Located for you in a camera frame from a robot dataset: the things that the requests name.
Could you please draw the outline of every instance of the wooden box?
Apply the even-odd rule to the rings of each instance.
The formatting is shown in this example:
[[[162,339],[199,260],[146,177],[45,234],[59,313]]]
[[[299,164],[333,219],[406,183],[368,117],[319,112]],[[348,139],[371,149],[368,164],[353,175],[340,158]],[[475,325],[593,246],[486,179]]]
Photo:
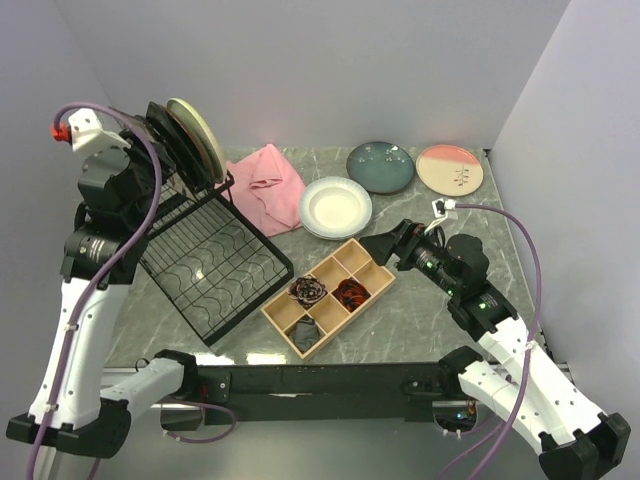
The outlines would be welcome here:
[[[354,239],[344,243],[308,274],[323,283],[328,292],[309,310],[305,310],[296,300],[289,297],[287,290],[262,307],[262,313],[303,360],[308,360],[329,343],[358,315],[378,300],[396,279],[385,267],[376,265],[367,251]],[[371,294],[371,297],[353,312],[349,312],[333,295],[340,282],[349,277],[364,285]],[[293,331],[296,322],[305,314],[315,320],[321,338],[309,350],[302,353],[293,344],[289,334]]]

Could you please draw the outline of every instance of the gray cloth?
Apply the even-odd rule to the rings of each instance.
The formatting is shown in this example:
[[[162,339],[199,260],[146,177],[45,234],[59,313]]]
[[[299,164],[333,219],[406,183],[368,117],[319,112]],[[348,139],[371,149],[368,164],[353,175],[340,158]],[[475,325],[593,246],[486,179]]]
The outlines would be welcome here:
[[[298,350],[304,353],[320,339],[320,331],[315,320],[309,315],[305,315],[298,320],[289,338],[298,347]]]

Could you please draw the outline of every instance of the folded napkin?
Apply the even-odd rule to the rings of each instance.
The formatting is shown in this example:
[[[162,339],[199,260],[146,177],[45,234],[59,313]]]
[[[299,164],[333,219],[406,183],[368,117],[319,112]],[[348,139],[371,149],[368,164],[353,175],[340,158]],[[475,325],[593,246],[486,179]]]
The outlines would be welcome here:
[[[238,163],[227,162],[235,183],[233,203],[267,237],[301,226],[298,202],[305,186],[272,144]]]

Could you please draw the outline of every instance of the table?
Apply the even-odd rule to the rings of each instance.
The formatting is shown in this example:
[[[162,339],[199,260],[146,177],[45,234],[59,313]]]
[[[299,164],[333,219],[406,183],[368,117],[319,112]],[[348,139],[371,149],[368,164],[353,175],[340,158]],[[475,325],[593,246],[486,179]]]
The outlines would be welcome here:
[[[305,184],[326,176],[346,177],[351,147],[282,148]],[[406,148],[415,160],[419,148]],[[227,150],[232,162],[254,149]],[[482,186],[465,203],[501,207],[485,152],[471,150],[484,169]],[[373,218],[362,235],[390,230],[403,218],[429,223],[431,201],[440,195],[416,177],[399,194],[371,195]],[[447,237],[464,232],[479,237],[489,258],[489,280],[500,289],[525,320],[533,305],[507,221],[490,212],[461,210],[458,221],[445,226]],[[321,240],[303,228],[272,238],[287,255],[296,275],[310,270],[339,243]],[[433,362],[462,345],[468,335],[447,311],[449,297],[416,271],[397,272],[393,287],[349,327],[316,354],[309,363]],[[243,320],[224,338],[207,348],[142,268],[138,268],[130,295],[116,322],[107,367],[131,367],[141,357],[151,358],[164,348],[196,355],[201,365],[294,364],[299,357],[285,343],[260,310]]]

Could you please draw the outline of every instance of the dark green plate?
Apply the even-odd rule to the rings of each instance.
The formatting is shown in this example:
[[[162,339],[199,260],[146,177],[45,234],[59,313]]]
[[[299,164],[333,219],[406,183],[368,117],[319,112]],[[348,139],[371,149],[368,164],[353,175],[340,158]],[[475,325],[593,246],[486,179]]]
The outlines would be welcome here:
[[[409,185],[415,172],[409,154],[392,143],[363,143],[347,158],[349,178],[371,193],[397,193]]]

